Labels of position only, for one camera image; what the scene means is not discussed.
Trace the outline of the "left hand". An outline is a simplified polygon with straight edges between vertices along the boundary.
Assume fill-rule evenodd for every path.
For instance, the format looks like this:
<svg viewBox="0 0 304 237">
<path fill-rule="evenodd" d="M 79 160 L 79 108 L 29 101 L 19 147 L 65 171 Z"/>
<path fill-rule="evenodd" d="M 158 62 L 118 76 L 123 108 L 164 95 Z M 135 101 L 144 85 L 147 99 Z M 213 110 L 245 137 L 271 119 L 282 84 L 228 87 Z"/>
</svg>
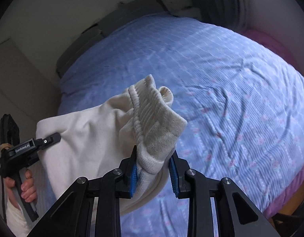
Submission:
<svg viewBox="0 0 304 237">
<path fill-rule="evenodd" d="M 10 203 L 18 210 L 20 210 L 19 203 L 17 202 L 15 195 L 13 194 L 12 189 L 15 186 L 15 181 L 9 177 L 4 178 L 4 186 L 6 189 L 6 193 L 8 196 L 8 199 Z M 23 181 L 21 185 L 21 197 L 27 202 L 31 203 L 34 202 L 36 203 L 38 199 L 38 194 L 36 187 L 34 185 L 34 179 L 33 179 L 33 174 L 31 170 L 27 169 L 25 172 L 25 180 Z"/>
</svg>

